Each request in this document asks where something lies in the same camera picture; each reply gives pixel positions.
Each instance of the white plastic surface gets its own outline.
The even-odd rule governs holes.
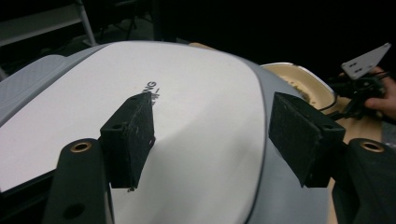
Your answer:
[[[112,44],[41,92],[0,129],[0,189],[54,169],[144,89],[157,141],[138,189],[113,190],[116,223],[244,222],[266,140],[260,82],[229,54],[182,45]]]

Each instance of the person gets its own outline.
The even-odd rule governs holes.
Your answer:
[[[371,73],[379,74],[384,70],[381,67],[375,67]],[[385,87],[383,98],[369,98],[364,102],[367,108],[380,111],[383,115],[392,120],[396,120],[396,81],[391,77],[382,78]]]

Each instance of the human hand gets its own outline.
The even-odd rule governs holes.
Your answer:
[[[381,73],[384,70],[375,67],[371,73]],[[367,108],[380,111],[383,115],[390,119],[396,120],[396,82],[391,77],[381,79],[385,87],[385,95],[383,98],[369,98],[364,102]]]

